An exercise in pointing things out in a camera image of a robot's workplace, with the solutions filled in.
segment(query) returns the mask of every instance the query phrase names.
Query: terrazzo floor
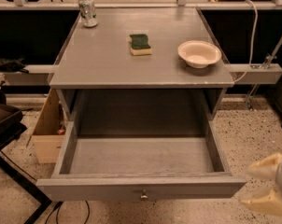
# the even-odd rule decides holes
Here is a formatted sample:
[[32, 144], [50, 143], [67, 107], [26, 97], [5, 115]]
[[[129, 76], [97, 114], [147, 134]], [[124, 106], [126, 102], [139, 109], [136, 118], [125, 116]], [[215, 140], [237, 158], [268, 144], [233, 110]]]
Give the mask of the terrazzo floor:
[[[35, 179], [50, 176], [53, 164], [38, 164], [30, 139], [45, 98], [8, 98], [10, 105], [33, 107], [25, 113], [23, 123], [28, 130], [20, 140], [4, 148], [4, 152]], [[214, 123], [233, 175], [245, 176], [247, 183], [228, 200], [172, 200], [157, 202], [89, 202], [91, 214], [87, 223], [116, 224], [190, 224], [190, 223], [275, 223], [274, 217], [247, 210], [239, 197], [271, 182], [253, 179], [246, 169], [253, 161], [282, 152], [281, 120], [263, 97], [253, 100], [254, 111], [247, 110], [244, 99], [227, 96], [223, 99]], [[45, 223], [53, 203], [36, 223]], [[18, 224], [35, 211], [38, 203], [0, 170], [0, 223]], [[59, 223], [84, 223], [87, 216], [84, 202], [65, 202], [59, 212]], [[56, 223], [56, 214], [48, 223]]]

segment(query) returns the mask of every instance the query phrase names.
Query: open drawer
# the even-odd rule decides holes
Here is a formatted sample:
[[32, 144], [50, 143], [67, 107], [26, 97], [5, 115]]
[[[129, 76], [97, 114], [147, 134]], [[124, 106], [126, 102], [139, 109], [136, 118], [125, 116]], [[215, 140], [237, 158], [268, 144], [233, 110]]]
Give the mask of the open drawer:
[[229, 198], [202, 90], [80, 90], [50, 179], [53, 201]]

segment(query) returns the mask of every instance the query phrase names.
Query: bowl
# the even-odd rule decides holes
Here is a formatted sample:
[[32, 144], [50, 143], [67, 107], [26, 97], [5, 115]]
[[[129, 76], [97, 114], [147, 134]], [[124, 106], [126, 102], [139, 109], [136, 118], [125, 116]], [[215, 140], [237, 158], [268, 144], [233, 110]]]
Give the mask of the bowl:
[[178, 47], [178, 55], [194, 68], [205, 68], [222, 58], [221, 51], [204, 41], [187, 41]]

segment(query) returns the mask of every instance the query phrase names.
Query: can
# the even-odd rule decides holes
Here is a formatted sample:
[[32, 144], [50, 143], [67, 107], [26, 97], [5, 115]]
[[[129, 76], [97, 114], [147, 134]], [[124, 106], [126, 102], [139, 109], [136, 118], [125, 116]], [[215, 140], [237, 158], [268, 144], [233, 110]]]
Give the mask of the can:
[[94, 0], [78, 0], [78, 6], [85, 27], [97, 25]]

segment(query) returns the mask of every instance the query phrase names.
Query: wooden box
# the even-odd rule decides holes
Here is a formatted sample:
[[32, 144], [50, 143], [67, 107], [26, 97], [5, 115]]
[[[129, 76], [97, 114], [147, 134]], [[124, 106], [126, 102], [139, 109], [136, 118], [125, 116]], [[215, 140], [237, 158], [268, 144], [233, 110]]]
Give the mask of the wooden box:
[[57, 161], [64, 138], [64, 135], [57, 133], [62, 116], [58, 95], [55, 90], [50, 90], [32, 135], [39, 163], [55, 163]]

